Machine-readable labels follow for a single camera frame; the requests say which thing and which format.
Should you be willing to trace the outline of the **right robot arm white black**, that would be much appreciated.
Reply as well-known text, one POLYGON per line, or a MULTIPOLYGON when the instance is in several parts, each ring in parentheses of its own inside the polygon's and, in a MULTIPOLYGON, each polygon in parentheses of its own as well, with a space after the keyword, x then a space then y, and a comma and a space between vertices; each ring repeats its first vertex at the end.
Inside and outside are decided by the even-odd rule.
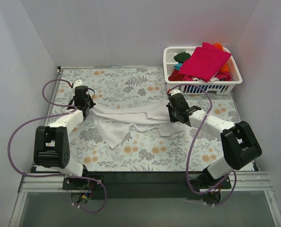
POLYGON ((179 90, 168 92, 167 104, 170 121, 203 130, 218 138, 223 156, 206 167, 202 174, 189 183, 198 186, 216 187, 226 174, 240 170, 262 155, 262 149, 245 121, 229 122, 209 115, 197 106, 189 106, 179 90))

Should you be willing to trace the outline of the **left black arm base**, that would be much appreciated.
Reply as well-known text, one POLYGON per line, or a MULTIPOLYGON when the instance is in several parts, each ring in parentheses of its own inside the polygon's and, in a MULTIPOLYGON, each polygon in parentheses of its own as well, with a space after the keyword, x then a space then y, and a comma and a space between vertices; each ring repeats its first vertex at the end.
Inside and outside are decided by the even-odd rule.
POLYGON ((96 181, 89 180, 88 178, 96 179, 102 183, 105 182, 105 174, 86 174, 84 177, 87 179, 81 179, 77 177, 66 177, 63 180, 62 189, 63 190, 89 190, 91 187, 95 190, 102 190, 100 183, 96 181))

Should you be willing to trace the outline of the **white t shirt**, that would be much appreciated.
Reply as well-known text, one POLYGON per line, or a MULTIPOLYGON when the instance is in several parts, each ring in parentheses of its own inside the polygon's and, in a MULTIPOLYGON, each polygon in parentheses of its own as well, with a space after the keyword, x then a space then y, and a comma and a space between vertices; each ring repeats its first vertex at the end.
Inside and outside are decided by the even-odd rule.
POLYGON ((157 129, 162 137, 182 137, 186 134, 186 126, 170 121, 167 104, 168 101, 162 101, 124 109, 109 109, 97 104, 92 109, 95 127, 111 149, 117 147, 131 130, 157 129))

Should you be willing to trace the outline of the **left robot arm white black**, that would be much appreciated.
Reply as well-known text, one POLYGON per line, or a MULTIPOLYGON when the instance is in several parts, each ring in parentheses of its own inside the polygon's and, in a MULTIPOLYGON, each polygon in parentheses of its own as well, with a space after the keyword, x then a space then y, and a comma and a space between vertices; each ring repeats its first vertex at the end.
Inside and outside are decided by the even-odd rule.
POLYGON ((77 110, 64 115, 48 126, 39 126, 35 132, 34 164, 52 168, 65 175, 72 175, 79 189, 89 186, 90 178, 83 173, 84 166, 70 157, 69 134, 86 120, 96 104, 88 93, 90 88, 81 85, 74 88, 69 105, 77 110))

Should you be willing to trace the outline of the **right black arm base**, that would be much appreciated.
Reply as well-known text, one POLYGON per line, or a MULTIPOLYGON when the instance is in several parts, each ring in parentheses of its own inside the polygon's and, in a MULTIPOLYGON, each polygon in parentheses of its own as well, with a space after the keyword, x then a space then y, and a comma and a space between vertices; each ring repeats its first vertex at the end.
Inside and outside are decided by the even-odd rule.
POLYGON ((203 202, 204 205, 215 206, 222 200, 221 191, 226 189, 230 190, 232 187, 229 177, 226 177, 222 183, 220 183, 217 187, 214 187, 221 179, 222 177, 216 180, 209 179, 205 174, 189 174, 188 178, 184 179, 184 183, 187 188, 189 188, 189 183, 193 190, 198 193, 211 189, 208 193, 202 195, 195 193, 195 195, 203 202))

